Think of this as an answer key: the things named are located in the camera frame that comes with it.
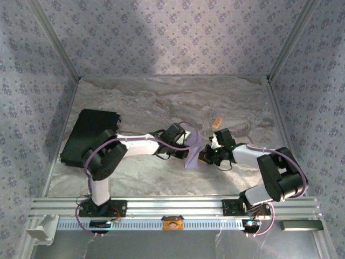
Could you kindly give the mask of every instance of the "patterned wallpaper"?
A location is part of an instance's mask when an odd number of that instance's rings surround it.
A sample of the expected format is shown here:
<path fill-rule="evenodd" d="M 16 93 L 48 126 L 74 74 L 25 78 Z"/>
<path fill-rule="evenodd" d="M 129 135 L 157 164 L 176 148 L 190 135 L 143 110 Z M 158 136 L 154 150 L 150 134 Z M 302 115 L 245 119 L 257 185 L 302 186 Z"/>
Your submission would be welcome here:
<path fill-rule="evenodd" d="M 25 1 L 2 0 L 0 11 L 0 258 L 15 258 L 75 83 Z"/>
<path fill-rule="evenodd" d="M 345 258 L 345 2 L 322 1 L 274 82 L 289 137 Z"/>
<path fill-rule="evenodd" d="M 40 0 L 80 77 L 266 75 L 305 1 Z"/>

